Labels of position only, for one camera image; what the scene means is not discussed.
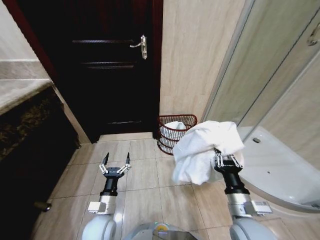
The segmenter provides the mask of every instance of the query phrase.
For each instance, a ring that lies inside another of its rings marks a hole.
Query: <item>floor drain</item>
[[[261,142],[261,140],[257,137],[254,137],[252,140],[257,144],[259,144]]]

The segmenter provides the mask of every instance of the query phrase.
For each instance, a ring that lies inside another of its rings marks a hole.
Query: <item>shower door handle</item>
[[[309,45],[309,46],[313,46],[313,45],[316,45],[318,43],[318,40],[315,39],[315,35],[317,35],[317,32],[319,31],[320,29],[320,22],[317,24],[317,26],[313,29],[311,35],[308,37],[308,39],[306,40],[306,43]]]

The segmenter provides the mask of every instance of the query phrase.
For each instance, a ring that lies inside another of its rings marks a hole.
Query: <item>beige tile floor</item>
[[[224,183],[176,184],[172,156],[161,152],[155,140],[106,141],[77,149],[51,194],[52,208],[42,213],[33,230],[35,240],[80,240],[93,215],[90,201],[97,201],[105,184],[98,163],[110,152],[108,166],[119,167],[131,155],[132,169],[118,182],[116,239],[148,222],[165,222],[191,231],[203,240],[229,240],[232,224]],[[320,219],[259,219],[280,240],[320,239]]]

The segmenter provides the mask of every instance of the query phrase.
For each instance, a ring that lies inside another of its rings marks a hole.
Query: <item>door handle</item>
[[[309,45],[309,46],[313,46],[313,45],[316,45],[318,43],[318,40],[315,39],[315,35],[317,34],[317,32],[319,31],[320,29],[320,22],[317,24],[317,26],[313,29],[311,35],[308,37],[308,39],[306,40],[306,43]]]
[[[147,59],[147,38],[145,37],[145,35],[141,36],[141,42],[138,43],[137,45],[130,45],[130,48],[136,48],[141,46],[141,54],[142,54],[142,58],[144,60]]]

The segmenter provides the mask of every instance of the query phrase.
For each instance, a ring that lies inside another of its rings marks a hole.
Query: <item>marble countertop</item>
[[[50,87],[50,79],[0,80],[0,115]]]

